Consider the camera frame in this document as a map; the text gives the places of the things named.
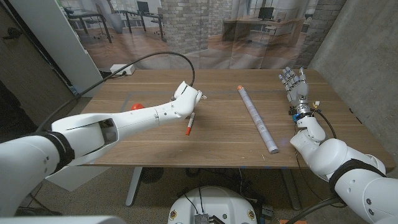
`red ball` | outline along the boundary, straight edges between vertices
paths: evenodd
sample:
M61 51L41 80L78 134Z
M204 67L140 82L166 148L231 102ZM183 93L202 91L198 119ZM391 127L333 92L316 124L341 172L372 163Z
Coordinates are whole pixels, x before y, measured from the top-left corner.
M138 110L138 109L143 109L144 106L140 103L135 103L132 107L131 110Z

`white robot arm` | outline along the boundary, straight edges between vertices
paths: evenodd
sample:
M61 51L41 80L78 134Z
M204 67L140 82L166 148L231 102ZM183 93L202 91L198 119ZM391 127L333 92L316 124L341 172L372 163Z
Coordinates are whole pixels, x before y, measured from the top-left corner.
M201 95L183 82L169 103L123 113L79 114L54 122L51 132L1 143L0 217L13 216L22 199L62 167L86 164L128 136L185 119Z
M338 139L325 139L325 132L308 106L308 84L303 68L298 77L289 68L279 79L291 102L289 114L300 129L290 143L311 171L330 183L330 190L368 223L398 222L398 180L386 178L384 164Z

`white marker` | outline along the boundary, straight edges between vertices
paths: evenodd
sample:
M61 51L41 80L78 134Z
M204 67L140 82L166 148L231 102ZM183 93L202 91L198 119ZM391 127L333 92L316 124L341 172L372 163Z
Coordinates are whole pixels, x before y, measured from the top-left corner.
M192 112L191 114L191 118L189 119L189 123L188 123L188 127L187 127L187 132L185 133L186 135L189 135L189 133L191 132L191 127L192 127L192 123L193 123L193 118L195 117L195 113Z
M278 147L276 146L273 138L271 137L271 134L269 134L266 125L264 124L264 122L262 122L259 113L254 107L253 102L250 100L250 97L248 93L246 93L246 90L243 88L243 86L238 86L238 92L241 95L243 103L246 105L246 108L248 109L251 118L254 121L254 124L256 124L257 130L259 130L261 138L265 142L269 153L273 154L279 152Z

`printed backdrop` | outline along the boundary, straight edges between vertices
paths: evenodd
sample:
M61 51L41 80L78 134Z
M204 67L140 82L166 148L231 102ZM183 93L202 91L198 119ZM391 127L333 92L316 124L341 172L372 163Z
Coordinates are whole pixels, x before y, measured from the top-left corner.
M159 51L184 54L195 68L202 69L292 67L317 2L59 0L58 3L97 67L109 70L115 63L128 63ZM137 10L146 13L141 18ZM101 14L104 19L86 16L92 13ZM79 18L68 15L82 16L84 26ZM189 65L182 58L157 55L136 67L170 69L189 68Z

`desk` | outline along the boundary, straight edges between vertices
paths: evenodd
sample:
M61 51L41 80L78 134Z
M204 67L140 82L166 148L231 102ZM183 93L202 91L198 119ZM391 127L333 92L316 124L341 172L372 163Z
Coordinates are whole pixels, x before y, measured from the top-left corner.
M118 10L117 12L119 13L124 13L126 15L126 19L127 19L127 24L129 26L129 31L131 33L131 26L130 26L130 20L129 20L129 15L128 14L132 14L132 15L136 15L136 16L140 16L141 17L141 22L142 22L142 26L144 28L144 31L146 31L146 27L145 27L145 23L144 23L144 18L143 17L150 17L150 18L154 18L158 20L159 23L159 30L160 30L160 36L162 38L163 41L165 41L164 37L163 37L163 28L162 28L162 19L163 17L161 15L157 15L157 14L141 14L139 11L137 12L132 12L132 11L127 11L127 10Z
M283 27L293 24L292 32L290 33L289 47L294 46L299 39L300 32L303 27L305 18L296 18L289 21L263 21L252 16L243 16L240 19L226 19L223 20L223 40L234 40L240 37L249 35L252 24L269 25Z
M96 17L96 16L99 16L101 18L101 20L102 20L103 25L104 25L104 29L105 29L105 32L106 32L106 36L108 37L109 43L112 43L111 36L109 35L108 28L106 27L106 24L105 24L104 16L102 14L98 13L98 12L89 11L89 10L85 10L85 9L81 9L80 11L81 12L77 12L76 14L67 13L67 16L68 16L69 19L79 19L80 22L81 22L81 25L83 26L83 29L85 30L86 34L88 34L88 31L87 31L86 24L85 24L83 18L84 17L92 17L92 16Z
M141 167L298 169L294 147L289 143L294 135L292 117L288 115L290 103L279 73L280 70L197 70L193 87L208 98L195 108L189 136L185 135L187 119L166 124L123 140L93 165L139 167L134 169L135 184ZM392 170L392 157L331 86L315 70L306 70L306 74L309 100L321 102L320 109L337 137L354 149L376 156L388 171ZM126 78L108 80L82 113L117 113L129 110L134 103L145 107L166 103L182 80L189 82L191 75L188 70L136 70ZM248 91L279 153L268 153L236 89L238 85ZM332 136L326 122L321 118L318 122L327 136ZM299 161L305 167L301 156ZM136 185L130 188L133 196L135 190Z

